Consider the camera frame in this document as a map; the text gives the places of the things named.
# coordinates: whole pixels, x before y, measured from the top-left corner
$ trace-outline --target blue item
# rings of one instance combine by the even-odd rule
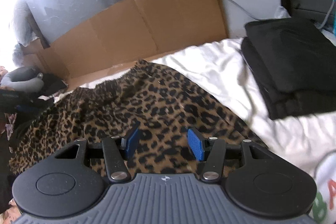
[[[198,161],[203,161],[205,151],[202,145],[202,141],[196,136],[191,128],[188,130],[188,145],[193,151],[195,158]]]
[[[139,125],[140,123],[137,122],[136,125],[129,132],[127,132],[125,138],[122,139],[121,146],[123,146],[125,142],[125,159],[131,158],[138,147],[140,141]]]

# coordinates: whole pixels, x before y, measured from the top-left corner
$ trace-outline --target black clothing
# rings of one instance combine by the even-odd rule
[[[336,47],[308,20],[250,22],[241,50],[271,119],[336,110]]]

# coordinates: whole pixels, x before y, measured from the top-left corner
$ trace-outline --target black round pad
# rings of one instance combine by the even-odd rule
[[[229,174],[225,190],[243,210],[271,219],[307,213],[316,184],[307,173],[285,161],[253,160]]]
[[[13,184],[18,207],[31,215],[63,218],[91,207],[103,194],[101,176],[71,159],[45,159]]]
[[[69,192],[76,184],[75,179],[68,174],[51,173],[40,177],[36,188],[46,195],[62,195]]]

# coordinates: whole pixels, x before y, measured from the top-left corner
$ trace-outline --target gray ribbed surface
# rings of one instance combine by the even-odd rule
[[[308,216],[264,220],[236,208],[218,185],[193,174],[138,174],[127,184],[113,185],[94,208],[77,217],[41,220],[23,215],[16,224],[313,224]]]

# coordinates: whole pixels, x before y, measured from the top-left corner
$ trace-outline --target blue pad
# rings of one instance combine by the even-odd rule
[[[204,146],[192,129],[188,130],[188,144],[198,161],[204,160]]]
[[[139,128],[133,128],[133,133],[130,133],[129,136],[127,136],[126,140],[126,146],[125,146],[125,159],[130,159],[134,153],[135,150],[138,147],[139,141],[140,141],[140,132]]]

